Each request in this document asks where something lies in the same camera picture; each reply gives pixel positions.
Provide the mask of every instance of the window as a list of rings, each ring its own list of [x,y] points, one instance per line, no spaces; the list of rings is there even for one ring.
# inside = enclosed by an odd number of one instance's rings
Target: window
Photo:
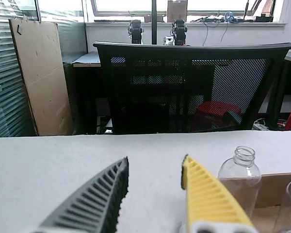
[[[84,22],[81,0],[39,0],[42,21]]]
[[[249,0],[247,15],[253,15],[264,0]],[[188,15],[212,15],[218,11],[224,14],[233,11],[243,15],[247,0],[189,0]],[[87,0],[87,11],[92,5],[95,16],[144,16],[151,13],[151,0]],[[157,0],[158,15],[166,15],[168,0]]]

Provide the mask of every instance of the clear plastic bottle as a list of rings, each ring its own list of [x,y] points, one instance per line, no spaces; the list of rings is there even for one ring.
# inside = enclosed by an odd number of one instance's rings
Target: clear plastic bottle
[[[254,210],[261,183],[261,173],[254,163],[255,151],[240,146],[232,158],[226,160],[218,174],[222,184],[250,217]]]

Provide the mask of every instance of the cardboard sheet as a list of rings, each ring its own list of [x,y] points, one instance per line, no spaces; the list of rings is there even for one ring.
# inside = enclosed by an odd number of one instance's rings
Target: cardboard sheet
[[[37,134],[71,135],[57,25],[20,19],[9,22]]]

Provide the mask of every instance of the office chair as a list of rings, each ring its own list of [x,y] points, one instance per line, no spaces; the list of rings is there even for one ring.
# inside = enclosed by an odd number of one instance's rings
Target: office chair
[[[95,42],[114,134],[250,130],[291,43]]]

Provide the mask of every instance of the black wire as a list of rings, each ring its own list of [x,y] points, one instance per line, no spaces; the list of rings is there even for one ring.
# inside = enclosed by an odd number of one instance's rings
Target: black wire
[[[205,37],[205,40],[204,40],[204,43],[203,43],[203,46],[205,45],[205,43],[206,43],[206,40],[207,40],[207,37],[208,37],[208,25],[205,23],[205,21],[203,20],[203,23],[204,23],[204,25],[206,26],[206,28],[207,28],[207,32],[206,32],[206,37]]]
[[[226,26],[225,32],[223,33],[223,35],[222,35],[222,37],[221,37],[221,42],[222,42],[223,37],[224,37],[224,35],[225,35],[226,31],[227,31],[227,28],[228,28],[228,22],[227,22],[227,26]]]

